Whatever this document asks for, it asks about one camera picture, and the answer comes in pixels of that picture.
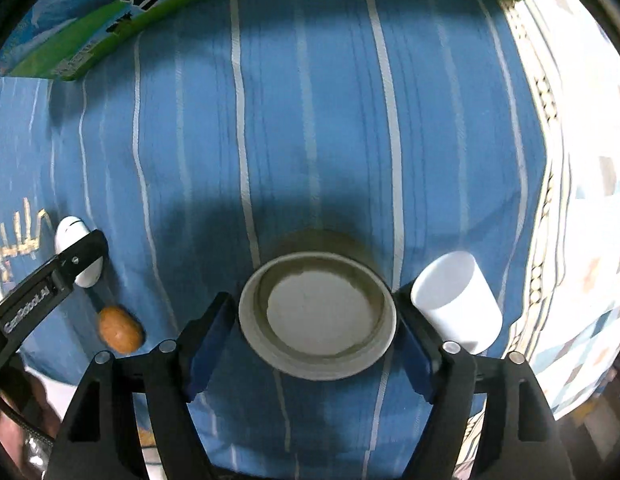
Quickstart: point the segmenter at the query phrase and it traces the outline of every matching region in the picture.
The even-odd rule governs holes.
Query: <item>black cord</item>
[[[0,410],[5,413],[11,421],[13,421],[22,430],[27,431],[36,439],[48,444],[50,447],[55,445],[55,439],[49,436],[47,433],[41,431],[39,428],[35,428],[19,413],[17,413],[10,404],[5,402],[4,398],[0,395]]]

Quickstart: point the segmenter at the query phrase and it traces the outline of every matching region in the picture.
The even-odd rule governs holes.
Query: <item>blue tablecloth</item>
[[[392,288],[471,251],[503,308],[488,350],[500,356],[522,311],[545,156],[496,0],[199,2],[79,81],[0,82],[0,247],[18,253],[1,258],[4,286],[53,254],[64,216],[110,243],[104,280],[23,354],[75,383],[104,348],[102,304],[138,317],[146,352],[216,291],[237,294],[283,234],[322,227],[363,242]],[[40,226],[30,245],[28,221],[33,240]],[[217,465],[391,478],[429,405],[392,348],[355,377],[311,383],[274,372],[237,329],[191,412]]]

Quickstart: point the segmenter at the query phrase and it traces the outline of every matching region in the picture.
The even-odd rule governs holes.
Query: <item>brown egg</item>
[[[104,343],[120,354],[130,354],[144,343],[144,330],[119,306],[106,306],[99,313],[99,334]]]

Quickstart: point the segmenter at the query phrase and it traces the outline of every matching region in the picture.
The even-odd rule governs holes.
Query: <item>yellow drawing on cloth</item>
[[[15,256],[31,254],[34,251],[39,250],[40,242],[41,242],[41,223],[43,219],[46,220],[46,223],[52,230],[52,222],[50,221],[50,216],[45,209],[41,209],[37,213],[37,224],[35,227],[35,235],[32,237],[32,214],[30,212],[30,202],[27,198],[23,199],[23,217],[25,219],[25,238],[23,237],[21,231],[21,212],[17,211],[14,213],[14,237],[16,239],[15,245],[10,245],[8,242],[8,235],[5,230],[5,224],[2,222],[0,224],[0,233],[2,239],[2,245],[0,245],[0,270],[1,270],[1,280],[6,283],[9,282],[12,277],[12,271],[10,270],[10,261],[8,258],[13,258]]]

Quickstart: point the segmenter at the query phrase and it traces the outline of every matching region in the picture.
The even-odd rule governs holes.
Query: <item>screw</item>
[[[522,365],[526,362],[526,358],[523,357],[523,354],[519,352],[510,352],[508,354],[508,359],[510,359],[516,365]]]
[[[172,339],[166,339],[159,345],[159,352],[169,354],[170,352],[174,352],[175,348],[177,348],[177,342]]]
[[[110,360],[110,352],[101,351],[94,356],[94,362],[98,365],[106,364]]]
[[[449,354],[458,354],[461,352],[461,346],[459,346],[459,343],[454,341],[446,341],[443,343],[443,349]]]

